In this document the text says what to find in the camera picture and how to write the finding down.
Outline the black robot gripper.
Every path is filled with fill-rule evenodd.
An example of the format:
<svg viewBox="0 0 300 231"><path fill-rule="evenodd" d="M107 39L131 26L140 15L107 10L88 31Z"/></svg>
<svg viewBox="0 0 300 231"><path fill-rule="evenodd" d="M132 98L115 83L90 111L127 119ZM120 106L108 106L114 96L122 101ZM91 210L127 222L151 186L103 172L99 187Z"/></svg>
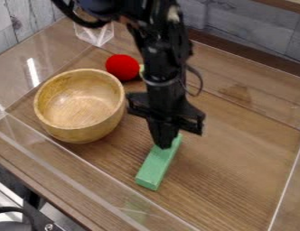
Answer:
<svg viewBox="0 0 300 231"><path fill-rule="evenodd" d="M166 149L179 130L202 134L206 114L187 100L185 76L170 80L144 77L143 82L146 91L127 94L128 112L147 121L154 143Z"/></svg>

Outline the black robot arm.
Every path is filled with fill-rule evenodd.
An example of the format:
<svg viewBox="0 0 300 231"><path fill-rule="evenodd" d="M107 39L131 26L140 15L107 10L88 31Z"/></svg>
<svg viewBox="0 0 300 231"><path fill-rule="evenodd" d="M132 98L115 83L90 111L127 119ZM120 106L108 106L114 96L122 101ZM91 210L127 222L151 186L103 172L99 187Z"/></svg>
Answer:
<svg viewBox="0 0 300 231"><path fill-rule="evenodd" d="M142 117L154 144L167 149L181 130L203 132L206 114L187 101L186 73L195 73L181 6L177 0L51 0L78 25L96 29L119 22L143 58L144 92L127 95L128 113Z"/></svg>

